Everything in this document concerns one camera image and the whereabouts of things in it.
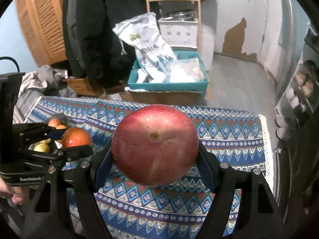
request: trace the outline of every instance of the human hand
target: human hand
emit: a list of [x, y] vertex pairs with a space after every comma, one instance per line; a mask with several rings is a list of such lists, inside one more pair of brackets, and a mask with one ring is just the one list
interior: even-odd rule
[[0, 197], [10, 198], [16, 205], [22, 205], [29, 199], [29, 187], [12, 187], [4, 183], [0, 177]]

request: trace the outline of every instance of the dark coat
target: dark coat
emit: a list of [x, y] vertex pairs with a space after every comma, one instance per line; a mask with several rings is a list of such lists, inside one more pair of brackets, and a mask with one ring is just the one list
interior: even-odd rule
[[[158, 4], [155, 5], [159, 15]], [[146, 0], [77, 0], [77, 34], [87, 76], [103, 87], [125, 79], [135, 61], [135, 49], [121, 43], [115, 24], [146, 13]]]
[[62, 5], [62, 30], [63, 30], [63, 39], [65, 46], [65, 55], [68, 59], [71, 68], [71, 74], [74, 77], [84, 77], [85, 70], [80, 66], [80, 60], [76, 57], [76, 52], [74, 51], [74, 46], [72, 43], [78, 42], [72, 36], [70, 36], [70, 32], [68, 30], [67, 25], [67, 15], [69, 13], [69, 0], [63, 0]]

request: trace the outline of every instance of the gray floor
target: gray floor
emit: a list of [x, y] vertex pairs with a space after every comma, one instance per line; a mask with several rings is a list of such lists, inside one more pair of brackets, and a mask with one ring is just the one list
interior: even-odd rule
[[277, 148], [275, 87], [267, 72], [258, 64], [221, 55], [214, 55], [209, 71], [211, 98], [206, 100], [208, 107], [221, 107], [245, 110], [262, 114], [267, 126], [272, 150]]

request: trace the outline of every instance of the blue patterned tablecloth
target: blue patterned tablecloth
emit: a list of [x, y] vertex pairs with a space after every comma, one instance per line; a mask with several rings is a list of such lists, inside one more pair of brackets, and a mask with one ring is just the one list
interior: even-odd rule
[[[70, 125], [87, 130], [94, 151], [101, 150], [120, 121], [145, 104], [95, 98], [42, 97], [27, 122], [45, 121], [64, 113]], [[273, 171], [266, 122], [250, 112], [196, 106], [174, 106], [186, 113], [197, 128], [208, 152], [233, 168], [258, 168], [272, 187]], [[65, 168], [75, 167], [67, 163]], [[232, 233], [239, 209], [241, 190], [236, 190], [224, 235]], [[214, 195], [205, 188], [196, 166], [175, 183], [161, 187], [140, 186], [128, 180], [115, 166], [105, 186], [95, 194], [111, 234], [116, 238], [194, 238], [213, 204]], [[79, 217], [74, 198], [71, 212]]]

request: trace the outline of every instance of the pear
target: pear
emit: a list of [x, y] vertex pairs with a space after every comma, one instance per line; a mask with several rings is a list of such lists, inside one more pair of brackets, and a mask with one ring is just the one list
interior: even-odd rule
[[50, 144], [51, 138], [40, 141], [39, 143]]
[[48, 144], [41, 143], [41, 144], [36, 145], [36, 147], [33, 150], [37, 151], [37, 152], [42, 152], [42, 153], [49, 153], [50, 146]]

